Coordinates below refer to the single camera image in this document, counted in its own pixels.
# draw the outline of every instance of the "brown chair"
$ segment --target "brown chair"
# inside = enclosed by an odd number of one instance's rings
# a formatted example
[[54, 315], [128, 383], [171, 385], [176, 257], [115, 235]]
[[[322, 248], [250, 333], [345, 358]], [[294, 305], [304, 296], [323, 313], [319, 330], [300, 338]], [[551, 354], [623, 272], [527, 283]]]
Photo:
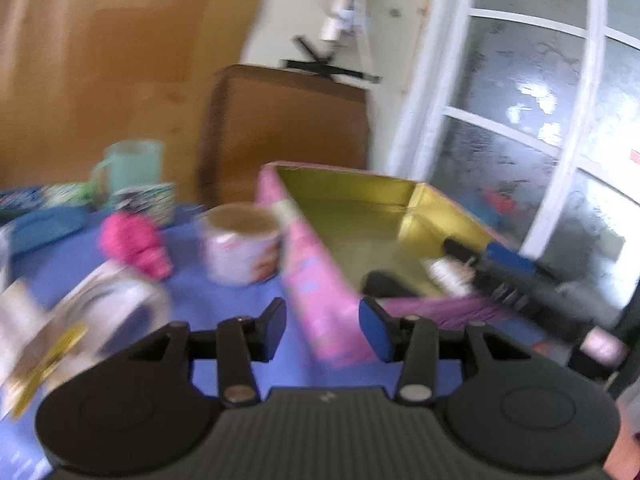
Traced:
[[233, 65], [218, 75], [199, 153], [205, 206], [252, 201], [260, 167], [275, 160], [366, 166], [362, 88], [258, 66]]

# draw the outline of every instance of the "screw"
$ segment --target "screw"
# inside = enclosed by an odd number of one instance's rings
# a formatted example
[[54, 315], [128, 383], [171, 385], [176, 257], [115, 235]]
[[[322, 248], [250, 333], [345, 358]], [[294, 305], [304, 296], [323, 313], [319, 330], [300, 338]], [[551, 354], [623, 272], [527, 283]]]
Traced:
[[255, 399], [257, 395], [256, 391], [251, 386], [246, 384], [234, 384], [225, 388], [225, 399], [232, 404], [241, 404], [242, 402], [249, 402]]
[[409, 402], [424, 402], [432, 395], [431, 388], [424, 384], [407, 384], [400, 388], [400, 397]]

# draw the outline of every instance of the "pink box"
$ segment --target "pink box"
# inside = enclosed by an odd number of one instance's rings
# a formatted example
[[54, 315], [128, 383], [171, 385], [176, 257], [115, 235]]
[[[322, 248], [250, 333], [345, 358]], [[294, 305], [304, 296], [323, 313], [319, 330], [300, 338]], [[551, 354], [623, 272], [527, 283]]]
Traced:
[[[366, 171], [274, 162], [260, 171], [257, 202], [272, 207], [283, 227], [280, 272], [306, 338], [316, 357], [336, 367], [376, 360], [358, 323], [362, 295], [357, 281], [367, 272], [398, 264], [396, 252], [403, 244], [410, 253], [417, 251], [412, 253], [417, 262], [442, 256], [442, 241], [450, 235], [478, 251], [494, 239], [477, 219], [432, 187]], [[328, 228], [326, 218], [336, 225]], [[373, 235], [350, 240], [352, 234], [358, 238], [371, 229]], [[338, 231], [344, 236], [335, 241]], [[387, 232], [396, 239], [377, 240]], [[370, 248], [375, 249], [372, 257], [366, 253]], [[398, 266], [399, 276], [418, 269], [411, 258], [401, 259]], [[510, 316], [481, 296], [447, 298], [426, 282], [422, 286], [424, 298], [386, 300], [384, 308], [393, 316], [429, 317], [447, 329], [472, 319]]]

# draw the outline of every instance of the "blue tablecloth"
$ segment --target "blue tablecloth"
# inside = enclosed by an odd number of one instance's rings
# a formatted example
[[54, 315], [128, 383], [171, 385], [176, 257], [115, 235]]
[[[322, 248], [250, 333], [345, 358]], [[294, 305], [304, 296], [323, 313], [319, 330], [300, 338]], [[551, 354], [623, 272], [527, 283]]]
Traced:
[[[166, 286], [173, 301], [173, 319], [187, 321], [192, 330], [213, 328], [231, 316], [257, 316], [275, 297], [286, 293], [278, 278], [242, 288], [215, 285], [206, 277], [198, 259], [196, 231], [191, 212], [180, 211], [175, 226], [164, 231], [174, 263], [174, 275]], [[81, 233], [58, 243], [25, 254], [13, 262], [14, 278], [22, 278], [41, 304], [51, 308], [86, 275], [104, 261], [96, 247], [98, 226], [104, 213], [91, 216]], [[530, 324], [513, 319], [500, 329], [526, 344], [539, 341], [543, 334]], [[140, 331], [131, 326], [130, 338]], [[255, 375], [262, 396], [272, 386], [353, 386], [380, 384], [392, 391], [398, 379], [399, 364], [368, 364], [335, 370], [313, 359], [292, 309], [288, 310], [287, 330], [276, 357], [268, 364], [255, 364]], [[215, 362], [197, 362], [194, 383], [206, 394], [215, 394]], [[458, 364], [441, 362], [438, 392], [450, 392], [460, 383]], [[0, 422], [0, 479], [38, 480], [50, 471], [33, 430], [38, 403], [18, 422]]]

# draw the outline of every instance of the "pink toy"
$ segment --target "pink toy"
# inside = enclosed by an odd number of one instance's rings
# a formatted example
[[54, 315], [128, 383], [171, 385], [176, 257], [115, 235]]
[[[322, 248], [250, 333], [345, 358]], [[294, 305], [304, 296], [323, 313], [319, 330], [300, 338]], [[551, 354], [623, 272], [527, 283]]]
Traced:
[[108, 258], [163, 280], [173, 267], [154, 222], [141, 214], [118, 211], [103, 223], [98, 246]]

